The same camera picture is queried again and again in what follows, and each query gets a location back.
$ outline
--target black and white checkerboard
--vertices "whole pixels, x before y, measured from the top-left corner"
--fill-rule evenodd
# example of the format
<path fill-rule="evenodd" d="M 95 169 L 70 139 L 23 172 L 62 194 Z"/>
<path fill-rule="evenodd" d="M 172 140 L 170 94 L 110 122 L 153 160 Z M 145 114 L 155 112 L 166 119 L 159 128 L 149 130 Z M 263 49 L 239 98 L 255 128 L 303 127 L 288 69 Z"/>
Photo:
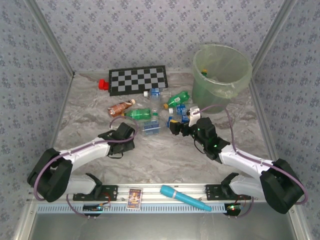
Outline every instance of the black and white checkerboard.
<path fill-rule="evenodd" d="M 142 94 L 153 88 L 167 88 L 165 66 L 113 69 L 109 71 L 110 96 Z"/>

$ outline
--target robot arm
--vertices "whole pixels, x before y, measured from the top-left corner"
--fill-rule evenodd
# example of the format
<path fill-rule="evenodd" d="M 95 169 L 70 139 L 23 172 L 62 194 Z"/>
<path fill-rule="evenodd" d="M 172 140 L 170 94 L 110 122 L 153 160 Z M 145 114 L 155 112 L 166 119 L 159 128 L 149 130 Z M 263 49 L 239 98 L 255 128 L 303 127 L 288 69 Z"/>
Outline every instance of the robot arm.
<path fill-rule="evenodd" d="M 125 123 L 121 123 L 117 130 L 111 130 L 98 135 L 94 140 L 75 148 L 56 151 L 47 149 L 30 173 L 27 182 L 34 187 L 40 171 L 53 158 L 61 155 L 45 170 L 39 179 L 37 191 L 49 203 L 59 199 L 63 194 L 91 194 L 96 199 L 101 193 L 102 183 L 92 174 L 71 176 L 80 166 L 97 158 L 123 154 L 135 148 L 132 140 L 115 143 L 106 141 L 121 141 L 128 139 L 135 130 Z"/>
<path fill-rule="evenodd" d="M 275 166 L 298 179 L 290 165 L 283 159 L 273 162 L 237 149 L 216 133 L 210 118 L 201 118 L 198 107 L 190 109 L 190 121 L 180 123 L 171 120 L 169 128 L 174 135 L 191 136 L 203 146 L 206 156 L 221 164 L 235 167 L 251 177 L 234 174 L 227 182 L 233 194 L 265 198 L 277 212 L 285 214 L 304 194 L 303 190 L 286 175 L 270 168 Z"/>

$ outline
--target trash can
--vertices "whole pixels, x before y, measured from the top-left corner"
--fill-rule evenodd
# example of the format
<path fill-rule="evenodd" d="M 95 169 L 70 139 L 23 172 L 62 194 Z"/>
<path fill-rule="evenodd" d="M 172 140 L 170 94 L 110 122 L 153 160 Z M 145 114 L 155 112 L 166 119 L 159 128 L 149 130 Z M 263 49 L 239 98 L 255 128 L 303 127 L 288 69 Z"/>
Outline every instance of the trash can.
<path fill-rule="evenodd" d="M 200 109 L 213 104 L 227 106 L 231 98 L 244 90 L 252 77 L 250 61 L 239 51 L 218 44 L 203 45 L 193 58 L 192 100 Z M 222 107 L 212 107 L 205 113 L 218 113 Z"/>

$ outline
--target card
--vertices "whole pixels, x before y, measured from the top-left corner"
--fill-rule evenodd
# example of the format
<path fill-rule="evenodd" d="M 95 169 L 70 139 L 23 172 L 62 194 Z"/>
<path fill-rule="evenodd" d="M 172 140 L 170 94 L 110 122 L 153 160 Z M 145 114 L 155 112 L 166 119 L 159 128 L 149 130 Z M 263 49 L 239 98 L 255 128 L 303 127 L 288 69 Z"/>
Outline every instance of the card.
<path fill-rule="evenodd" d="M 130 188 L 126 208 L 127 209 L 140 209 L 141 199 L 142 199 L 142 189 L 141 188 Z"/>

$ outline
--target patterned wallpaper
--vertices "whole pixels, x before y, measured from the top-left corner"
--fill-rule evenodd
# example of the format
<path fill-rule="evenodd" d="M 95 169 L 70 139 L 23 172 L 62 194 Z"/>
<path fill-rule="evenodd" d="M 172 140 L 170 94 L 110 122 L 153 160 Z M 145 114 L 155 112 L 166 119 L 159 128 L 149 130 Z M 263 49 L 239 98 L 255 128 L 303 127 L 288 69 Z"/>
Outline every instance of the patterned wallpaper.
<path fill-rule="evenodd" d="M 283 0 L 37 0 L 75 71 L 186 69 L 200 44 L 253 59 Z"/>
<path fill-rule="evenodd" d="M 255 82 L 279 156 L 307 187 L 305 212 L 320 239 L 320 2 L 299 1 Z"/>
<path fill-rule="evenodd" d="M 23 0 L 0 2 L 0 239 L 12 239 L 69 77 Z"/>

